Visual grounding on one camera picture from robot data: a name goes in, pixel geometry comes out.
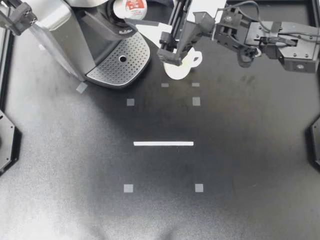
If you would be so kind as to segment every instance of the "black mat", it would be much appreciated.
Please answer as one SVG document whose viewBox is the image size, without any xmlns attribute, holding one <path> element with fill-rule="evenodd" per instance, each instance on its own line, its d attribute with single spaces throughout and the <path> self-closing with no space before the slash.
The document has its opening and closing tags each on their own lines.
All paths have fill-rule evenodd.
<svg viewBox="0 0 320 240">
<path fill-rule="evenodd" d="M 308 24 L 308 14 L 303 3 L 262 7 L 264 20 Z M 17 38 L 6 109 L 23 138 L 0 177 L 0 239 L 318 240 L 320 172 L 306 138 L 320 113 L 318 76 L 266 57 L 240 68 L 208 39 L 197 50 L 203 63 L 185 80 L 170 80 L 152 48 L 128 89 L 79 94 L 29 32 Z"/>
</svg>

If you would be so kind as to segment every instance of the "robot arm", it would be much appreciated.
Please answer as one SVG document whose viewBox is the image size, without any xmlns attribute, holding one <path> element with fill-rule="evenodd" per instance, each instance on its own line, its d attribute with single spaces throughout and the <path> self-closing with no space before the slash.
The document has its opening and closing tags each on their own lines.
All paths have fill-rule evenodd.
<svg viewBox="0 0 320 240">
<path fill-rule="evenodd" d="M 27 3 L 21 0 L 0 0 L 0 5 L 2 2 L 15 9 L 9 17 L 0 10 L 0 28 L 9 29 L 14 35 L 20 36 L 37 21 L 36 15 Z"/>
<path fill-rule="evenodd" d="M 240 10 L 244 4 L 256 6 L 257 19 Z M 226 7 L 226 0 L 178 0 L 168 25 L 125 21 L 159 47 L 158 56 L 164 63 L 176 66 L 182 64 L 201 37 L 209 37 L 236 52 L 238 62 L 244 68 L 250 67 L 261 54 L 278 59 L 287 71 L 314 73 L 318 68 L 319 28 L 292 22 L 261 21 L 259 6 L 254 1 Z M 237 37 L 241 26 L 247 31 L 242 41 Z"/>
</svg>

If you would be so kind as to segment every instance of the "coffee maker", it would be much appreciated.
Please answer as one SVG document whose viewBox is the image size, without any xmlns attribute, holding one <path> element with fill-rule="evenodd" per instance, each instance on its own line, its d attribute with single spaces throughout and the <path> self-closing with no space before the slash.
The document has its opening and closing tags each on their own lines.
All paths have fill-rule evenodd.
<svg viewBox="0 0 320 240">
<path fill-rule="evenodd" d="M 116 1 L 25 0 L 37 18 L 29 29 L 80 81 L 124 88 L 145 69 L 151 55 L 140 33 L 115 14 Z"/>
</svg>

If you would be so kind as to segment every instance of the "white cup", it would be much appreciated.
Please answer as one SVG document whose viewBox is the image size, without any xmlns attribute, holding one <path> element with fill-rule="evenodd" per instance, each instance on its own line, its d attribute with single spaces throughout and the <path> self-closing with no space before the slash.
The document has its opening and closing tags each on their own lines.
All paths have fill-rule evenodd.
<svg viewBox="0 0 320 240">
<path fill-rule="evenodd" d="M 182 60 L 181 66 L 164 63 L 165 73 L 174 80 L 184 79 L 190 73 L 192 68 L 198 67 L 203 60 L 202 52 L 191 48 L 187 56 Z"/>
<path fill-rule="evenodd" d="M 116 0 L 113 3 L 114 14 L 120 19 L 142 20 L 147 10 L 146 0 Z"/>
</svg>

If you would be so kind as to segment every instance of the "mounting plate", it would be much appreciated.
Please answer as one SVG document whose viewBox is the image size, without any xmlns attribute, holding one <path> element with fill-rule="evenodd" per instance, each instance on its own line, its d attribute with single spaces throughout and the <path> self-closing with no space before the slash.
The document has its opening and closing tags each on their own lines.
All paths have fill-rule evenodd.
<svg viewBox="0 0 320 240">
<path fill-rule="evenodd" d="M 11 162 L 16 161 L 14 154 L 16 126 L 0 111 L 0 174 Z"/>
<path fill-rule="evenodd" d="M 315 162 L 320 165 L 320 118 L 311 126 Z"/>
</svg>

